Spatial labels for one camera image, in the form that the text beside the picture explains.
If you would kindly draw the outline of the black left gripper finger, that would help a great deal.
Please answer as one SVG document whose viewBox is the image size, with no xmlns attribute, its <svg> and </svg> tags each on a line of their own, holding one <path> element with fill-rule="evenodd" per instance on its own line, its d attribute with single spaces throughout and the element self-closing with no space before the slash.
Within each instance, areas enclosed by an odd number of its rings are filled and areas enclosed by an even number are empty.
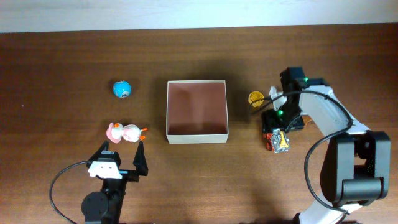
<svg viewBox="0 0 398 224">
<path fill-rule="evenodd" d="M 144 143 L 142 141 L 139 142 L 137 147 L 136 155 L 133 160 L 133 165 L 136 168 L 136 172 L 139 176 L 147 176 L 149 173 L 149 168 L 147 165 L 146 157 L 144 154 Z"/>
<path fill-rule="evenodd" d="M 100 148 L 88 159 L 88 161 L 90 162 L 97 161 L 101 157 L 102 152 L 106 152 L 108 151 L 108 149 L 109 149 L 109 142 L 104 141 L 104 143 L 102 143 Z"/>
</svg>

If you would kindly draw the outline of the grey orange toy car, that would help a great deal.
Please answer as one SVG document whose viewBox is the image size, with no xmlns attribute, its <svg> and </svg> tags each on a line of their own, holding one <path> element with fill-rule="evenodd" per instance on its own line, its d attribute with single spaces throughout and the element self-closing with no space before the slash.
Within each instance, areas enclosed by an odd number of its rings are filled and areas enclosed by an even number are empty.
<svg viewBox="0 0 398 224">
<path fill-rule="evenodd" d="M 266 139 L 266 149 L 275 154 L 285 152 L 290 149 L 289 139 L 284 131 L 274 129 L 271 133 L 264 134 Z"/>
</svg>

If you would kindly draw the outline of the yellow round fan toy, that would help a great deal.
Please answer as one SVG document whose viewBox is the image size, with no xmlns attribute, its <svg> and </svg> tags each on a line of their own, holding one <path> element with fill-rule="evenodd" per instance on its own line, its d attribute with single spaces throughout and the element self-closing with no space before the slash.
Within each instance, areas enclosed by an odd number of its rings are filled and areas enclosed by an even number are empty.
<svg viewBox="0 0 398 224">
<path fill-rule="evenodd" d="M 264 95 L 259 91 L 253 91 L 248 96 L 248 103 L 254 107 L 260 107 L 264 102 Z"/>
</svg>

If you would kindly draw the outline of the white cardboard box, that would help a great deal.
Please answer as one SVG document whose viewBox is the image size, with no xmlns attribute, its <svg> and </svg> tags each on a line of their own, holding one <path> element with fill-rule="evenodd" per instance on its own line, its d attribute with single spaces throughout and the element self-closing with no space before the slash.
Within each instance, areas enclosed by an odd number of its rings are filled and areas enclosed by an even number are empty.
<svg viewBox="0 0 398 224">
<path fill-rule="evenodd" d="M 223 144 L 229 136 L 225 80 L 167 82 L 169 144 Z"/>
</svg>

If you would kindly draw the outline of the brown plush bear toy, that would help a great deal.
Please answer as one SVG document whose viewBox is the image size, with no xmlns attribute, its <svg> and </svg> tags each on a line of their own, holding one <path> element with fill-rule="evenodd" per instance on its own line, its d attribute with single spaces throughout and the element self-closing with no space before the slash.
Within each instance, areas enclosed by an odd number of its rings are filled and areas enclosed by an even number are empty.
<svg viewBox="0 0 398 224">
<path fill-rule="evenodd" d="M 303 115 L 301 116 L 302 120 L 303 120 L 303 127 L 306 127 L 309 123 L 312 122 L 312 118 L 309 117 L 308 115 Z"/>
</svg>

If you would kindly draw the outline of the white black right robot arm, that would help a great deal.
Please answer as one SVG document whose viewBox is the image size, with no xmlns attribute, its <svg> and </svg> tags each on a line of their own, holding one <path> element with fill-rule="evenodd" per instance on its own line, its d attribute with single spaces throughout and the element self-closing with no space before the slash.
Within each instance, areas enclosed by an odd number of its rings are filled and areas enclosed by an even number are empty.
<svg viewBox="0 0 398 224">
<path fill-rule="evenodd" d="M 384 131 L 371 131 L 340 103 L 329 83 L 308 78 L 301 67 L 280 74 L 282 91 L 271 87 L 260 100 L 262 133 L 268 150 L 286 151 L 287 133 L 304 128 L 309 116 L 323 134 L 307 152 L 304 176 L 314 202 L 297 213 L 292 223 L 343 223 L 346 216 L 384 199 L 389 191 L 391 140 Z M 309 160 L 315 149 L 328 143 L 320 172 L 320 194 L 309 178 Z"/>
</svg>

